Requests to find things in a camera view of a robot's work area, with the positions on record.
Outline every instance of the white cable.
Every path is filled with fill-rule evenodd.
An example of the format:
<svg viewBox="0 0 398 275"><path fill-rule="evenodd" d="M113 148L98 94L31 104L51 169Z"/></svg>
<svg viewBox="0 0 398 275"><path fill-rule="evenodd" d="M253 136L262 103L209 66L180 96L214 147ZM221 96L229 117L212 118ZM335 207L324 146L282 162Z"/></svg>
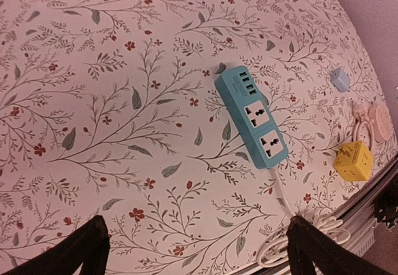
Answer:
<svg viewBox="0 0 398 275"><path fill-rule="evenodd" d="M280 196L282 196L287 213L289 214L290 218L295 216L296 213L287 200L287 196L283 189L282 183L280 182L279 175L276 173L276 169L271 169L270 172L275 177L275 186L278 188ZM337 244L341 245L351 238L351 234L348 230L339 228L339 226L343 224L342 220L337 220L334 216L322 217L322 210L315 210L312 224L322 233L332 238ZM346 236L344 237L343 235L342 239L337 240L336 237L342 233L345 233ZM287 236L283 236L275 241L265 244L257 253L257 264L263 268L272 268L288 261L287 243ZM289 267L286 267L285 269L280 270L280 273L286 272L289 269Z"/></svg>

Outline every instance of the floral wallpaper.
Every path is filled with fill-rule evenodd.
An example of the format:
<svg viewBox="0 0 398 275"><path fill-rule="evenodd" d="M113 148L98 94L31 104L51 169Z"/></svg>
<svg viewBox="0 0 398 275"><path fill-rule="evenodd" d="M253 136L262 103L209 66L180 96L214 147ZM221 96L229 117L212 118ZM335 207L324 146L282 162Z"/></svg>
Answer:
<svg viewBox="0 0 398 275"><path fill-rule="evenodd" d="M384 97L337 0L0 0L0 42L2 271L95 214L107 274L253 264L289 220L215 90L237 65L288 144L277 175L299 213L330 213L364 185L332 165L352 105ZM378 144L373 173L396 152L395 137Z"/></svg>

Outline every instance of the power strip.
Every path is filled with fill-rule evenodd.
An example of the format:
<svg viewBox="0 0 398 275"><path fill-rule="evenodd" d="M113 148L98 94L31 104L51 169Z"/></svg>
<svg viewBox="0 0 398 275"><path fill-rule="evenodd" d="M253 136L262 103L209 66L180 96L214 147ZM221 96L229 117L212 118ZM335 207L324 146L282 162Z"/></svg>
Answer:
<svg viewBox="0 0 398 275"><path fill-rule="evenodd" d="M271 169L289 155L266 101L246 67L224 71L215 86L258 169Z"/></svg>

